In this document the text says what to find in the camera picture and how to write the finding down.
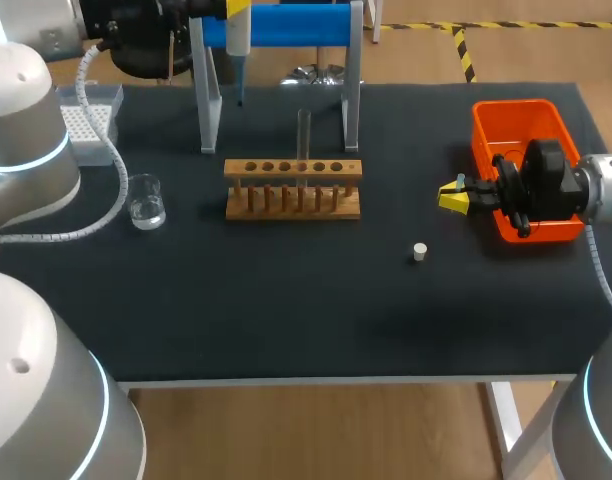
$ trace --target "orange container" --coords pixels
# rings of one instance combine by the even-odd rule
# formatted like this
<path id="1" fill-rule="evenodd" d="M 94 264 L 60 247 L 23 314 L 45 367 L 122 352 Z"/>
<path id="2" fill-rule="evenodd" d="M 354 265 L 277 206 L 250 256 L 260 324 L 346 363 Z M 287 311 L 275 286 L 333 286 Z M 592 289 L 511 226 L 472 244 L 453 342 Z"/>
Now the orange container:
<path id="1" fill-rule="evenodd" d="M 473 107 L 473 117 L 472 147 L 483 180 L 497 178 L 493 156 L 498 153 L 519 169 L 532 139 L 557 138 L 571 165 L 574 167 L 579 161 L 579 153 L 557 108 L 548 100 L 479 102 Z M 508 217 L 500 210 L 495 210 L 493 215 L 502 237 L 511 243 L 568 242 L 584 228 L 577 216 L 565 221 L 531 222 L 531 234 L 528 238 L 519 238 Z"/>

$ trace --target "small glass beaker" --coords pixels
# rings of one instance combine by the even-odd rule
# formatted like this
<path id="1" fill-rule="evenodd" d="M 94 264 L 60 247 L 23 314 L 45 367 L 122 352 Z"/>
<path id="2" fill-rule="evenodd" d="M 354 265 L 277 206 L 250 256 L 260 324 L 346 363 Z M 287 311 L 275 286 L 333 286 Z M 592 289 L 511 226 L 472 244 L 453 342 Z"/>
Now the small glass beaker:
<path id="1" fill-rule="evenodd" d="M 140 230 L 154 230 L 166 221 L 162 189 L 156 176 L 134 175 L 128 179 L 128 211 Z"/>

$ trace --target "black tablecloth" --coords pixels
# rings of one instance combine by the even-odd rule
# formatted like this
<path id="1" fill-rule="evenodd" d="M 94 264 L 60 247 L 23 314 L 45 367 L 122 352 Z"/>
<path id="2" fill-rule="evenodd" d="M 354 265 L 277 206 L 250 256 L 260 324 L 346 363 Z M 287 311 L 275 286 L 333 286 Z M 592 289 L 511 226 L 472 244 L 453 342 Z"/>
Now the black tablecloth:
<path id="1" fill-rule="evenodd" d="M 580 152 L 602 152 L 574 85 L 364 86 L 356 155 L 341 153 L 335 89 L 250 89 L 241 110 L 226 92 L 217 156 L 199 154 L 191 90 L 125 93 L 119 148 L 161 179 L 167 223 L 143 234 L 122 215 L 0 254 L 117 380 L 575 373 L 612 326 L 583 236 L 511 247 L 490 217 L 436 206 L 439 186 L 474 173 L 479 100 L 548 98 Z M 311 158 L 363 160 L 361 221 L 226 223 L 223 159 L 294 156 L 300 107 Z M 13 231 L 86 225 L 116 191 L 114 169 L 84 169 L 70 206 Z M 612 284 L 612 227 L 597 233 Z M 429 252 L 411 265 L 415 242 Z"/>

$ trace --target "wooden test tube rack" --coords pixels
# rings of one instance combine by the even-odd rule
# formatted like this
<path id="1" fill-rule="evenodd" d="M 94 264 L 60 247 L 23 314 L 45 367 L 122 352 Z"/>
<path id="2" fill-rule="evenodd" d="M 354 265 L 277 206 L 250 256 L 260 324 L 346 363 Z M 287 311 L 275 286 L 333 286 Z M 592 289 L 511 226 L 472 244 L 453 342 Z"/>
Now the wooden test tube rack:
<path id="1" fill-rule="evenodd" d="M 224 176 L 234 183 L 228 191 L 228 220 L 357 220 L 361 216 L 357 189 L 361 160 L 226 160 Z M 278 187 L 265 183 L 283 179 L 286 184 Z M 243 180 L 249 185 L 242 186 Z M 288 185 L 295 180 L 315 186 Z M 317 185 L 322 180 L 335 185 Z"/>

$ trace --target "yellow black hazard tape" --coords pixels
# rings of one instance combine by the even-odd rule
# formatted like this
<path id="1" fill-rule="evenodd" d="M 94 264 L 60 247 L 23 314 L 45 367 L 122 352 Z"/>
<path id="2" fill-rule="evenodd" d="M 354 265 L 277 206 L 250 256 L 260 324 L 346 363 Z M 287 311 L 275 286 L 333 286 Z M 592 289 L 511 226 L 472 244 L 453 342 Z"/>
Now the yellow black hazard tape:
<path id="1" fill-rule="evenodd" d="M 453 38 L 455 39 L 455 46 L 457 47 L 457 53 L 459 59 L 462 62 L 462 70 L 466 77 L 467 83 L 476 83 L 477 76 L 475 75 L 475 69 L 473 68 L 473 62 L 470 59 L 470 54 L 466 48 L 466 39 L 464 38 L 464 29 L 459 27 L 453 27 Z"/>
<path id="2" fill-rule="evenodd" d="M 612 29 L 612 22 L 419 22 L 419 23 L 385 23 L 382 30 L 448 30 L 453 28 L 599 28 Z"/>

